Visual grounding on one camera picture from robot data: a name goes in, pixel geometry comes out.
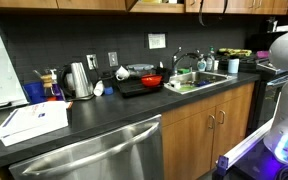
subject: stainless steel sink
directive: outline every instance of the stainless steel sink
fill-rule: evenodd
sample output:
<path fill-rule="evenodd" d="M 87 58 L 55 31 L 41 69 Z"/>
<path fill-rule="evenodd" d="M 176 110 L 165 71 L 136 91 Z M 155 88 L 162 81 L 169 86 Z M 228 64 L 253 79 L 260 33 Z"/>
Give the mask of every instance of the stainless steel sink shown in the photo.
<path fill-rule="evenodd" d="M 191 72 L 188 74 L 171 76 L 169 83 L 165 83 L 164 87 L 180 94 L 187 94 L 213 87 L 233 79 L 236 79 L 236 77 L 211 72 Z M 172 81 L 180 82 L 181 87 L 179 89 L 174 88 Z"/>

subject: wall socket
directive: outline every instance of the wall socket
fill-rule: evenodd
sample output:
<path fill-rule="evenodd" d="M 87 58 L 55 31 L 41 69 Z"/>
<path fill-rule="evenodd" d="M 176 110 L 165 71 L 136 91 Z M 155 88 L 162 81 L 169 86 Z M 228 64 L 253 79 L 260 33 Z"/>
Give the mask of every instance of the wall socket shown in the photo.
<path fill-rule="evenodd" d="M 117 60 L 117 53 L 116 52 L 109 52 L 108 53 L 108 59 L 110 61 L 110 66 L 118 66 L 118 60 Z"/>
<path fill-rule="evenodd" d="M 90 54 L 90 55 L 86 55 L 86 59 L 87 59 L 87 64 L 88 64 L 88 68 L 90 70 L 92 69 L 97 69 L 98 68 L 98 64 L 97 64 L 97 58 L 96 58 L 96 54 Z"/>

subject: kettle handle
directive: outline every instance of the kettle handle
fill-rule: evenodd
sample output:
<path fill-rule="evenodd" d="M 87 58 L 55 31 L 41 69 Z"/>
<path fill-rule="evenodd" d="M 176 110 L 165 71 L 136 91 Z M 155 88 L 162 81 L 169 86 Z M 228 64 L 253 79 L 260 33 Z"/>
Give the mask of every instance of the kettle handle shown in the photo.
<path fill-rule="evenodd" d="M 65 77 L 68 73 L 71 73 L 71 65 L 65 65 L 63 67 L 63 70 L 60 72 L 59 76 L 57 76 L 57 83 L 58 85 L 61 87 L 61 89 L 63 90 L 64 94 L 67 96 L 72 97 L 72 93 L 65 87 Z"/>

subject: blue light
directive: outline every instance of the blue light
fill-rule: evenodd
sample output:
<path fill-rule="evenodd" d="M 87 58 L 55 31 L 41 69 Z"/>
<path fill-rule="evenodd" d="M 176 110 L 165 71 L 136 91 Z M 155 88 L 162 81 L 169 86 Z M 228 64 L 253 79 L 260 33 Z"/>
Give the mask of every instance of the blue light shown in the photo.
<path fill-rule="evenodd" d="M 278 159 L 288 161 L 287 151 L 284 150 L 287 147 L 287 145 L 288 145 L 288 135 L 283 135 L 274 150 L 274 154 Z"/>

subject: electric kettle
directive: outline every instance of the electric kettle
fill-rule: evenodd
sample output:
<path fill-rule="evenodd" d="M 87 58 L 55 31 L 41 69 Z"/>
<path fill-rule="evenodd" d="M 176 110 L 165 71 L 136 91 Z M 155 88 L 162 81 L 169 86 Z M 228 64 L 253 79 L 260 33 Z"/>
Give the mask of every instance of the electric kettle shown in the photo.
<path fill-rule="evenodd" d="M 65 65 L 58 78 L 65 96 L 83 99 L 93 94 L 93 85 L 85 74 L 82 62 Z"/>

